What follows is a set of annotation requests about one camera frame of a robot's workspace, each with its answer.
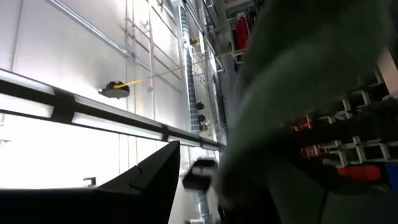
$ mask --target metal pipe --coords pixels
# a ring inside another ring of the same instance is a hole
[[[116,43],[110,37],[108,37],[104,32],[100,31],[97,27],[95,27],[92,23],[88,22],[84,17],[79,15],[77,12],[69,8],[66,4],[62,3],[59,0],[46,0],[52,6],[56,7],[59,11],[63,12],[69,18],[73,19],[87,31],[91,32],[97,38],[102,40],[105,44],[108,44],[114,50],[118,51],[124,57],[131,57],[133,59],[136,58],[136,54],[132,50],[125,49],[123,46]]]
[[[16,61],[17,61],[17,54],[19,50],[19,41],[21,38],[20,31],[21,31],[21,23],[22,23],[22,16],[24,15],[24,3],[25,0],[21,0],[21,3],[19,4],[19,12],[18,12],[18,22],[17,22],[17,32],[16,32],[16,38],[14,42],[14,47],[12,49],[12,60],[10,64],[10,70],[15,71],[15,66],[16,66]]]
[[[155,86],[154,86],[154,73],[155,73],[155,54],[154,54],[154,29],[152,26],[152,0],[148,0],[148,23],[149,23],[149,63],[150,63],[150,86],[152,87],[152,108],[154,112],[154,120],[156,120],[156,101],[155,101]]]
[[[179,6],[179,20],[180,20],[180,31],[181,31],[181,40],[180,47],[182,48],[181,53],[182,57],[180,57],[182,61],[182,66],[184,66],[183,72],[185,77],[185,82],[187,85],[187,95],[188,95],[188,110],[190,116],[190,131],[193,134],[199,135],[199,119],[198,119],[198,110],[197,110],[197,102],[195,95],[195,83],[193,80],[193,66],[192,66],[192,53],[190,51],[190,29],[188,22],[188,15],[184,7]],[[198,208],[198,214],[200,216],[200,220],[204,222],[204,224],[211,223],[210,217],[210,209],[208,206],[207,196],[205,192],[199,191],[196,195],[194,195],[194,205]]]
[[[188,95],[188,110],[190,116],[190,132],[193,134],[199,135],[199,119],[198,119],[198,110],[197,110],[197,99],[195,94],[195,83],[193,81],[193,66],[192,66],[192,58],[191,51],[189,45],[190,39],[190,30],[188,23],[188,15],[186,10],[181,7],[180,10],[180,19],[181,19],[181,33],[182,33],[182,63],[184,66],[183,75],[185,77],[185,84],[187,86],[187,95]]]

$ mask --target metal rod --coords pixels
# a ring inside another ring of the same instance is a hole
[[[55,8],[57,8],[59,11],[63,12],[69,18],[76,21],[79,25],[81,25],[87,31],[91,32],[93,35],[95,35],[100,40],[102,40],[105,44],[108,44],[114,50],[118,51],[122,56],[128,57],[128,58],[131,57],[133,59],[136,58],[136,54],[132,50],[128,50],[128,49],[124,48],[123,46],[119,45],[118,43],[116,43],[114,40],[112,40],[110,37],[108,37],[104,32],[100,31],[92,23],[88,22],[88,20],[86,20],[84,17],[82,17],[77,12],[75,12],[74,10],[69,8],[66,4],[62,3],[59,0],[46,0],[46,1],[48,3],[50,3],[52,6],[54,6]]]
[[[24,2],[25,0],[21,0],[21,3],[19,5],[19,12],[18,12],[18,22],[17,22],[17,32],[16,32],[16,38],[14,42],[14,48],[12,49],[12,60],[10,64],[10,70],[15,71],[16,69],[16,62],[17,62],[17,57],[18,57],[18,50],[19,50],[19,39],[21,37],[20,31],[21,31],[21,22],[22,22],[22,16],[24,12]]]
[[[148,0],[148,23],[149,23],[149,63],[150,63],[150,85],[152,87],[152,109],[154,112],[154,120],[156,120],[156,101],[155,101],[155,86],[154,78],[155,74],[155,54],[154,54],[154,32],[152,26],[152,0]]]

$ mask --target metal railing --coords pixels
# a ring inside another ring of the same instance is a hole
[[[0,113],[97,129],[128,136],[170,142],[220,151],[224,145],[187,131],[124,111],[89,98],[50,86],[0,68],[0,98],[11,97],[29,106],[46,108],[46,113],[14,110],[0,105]]]

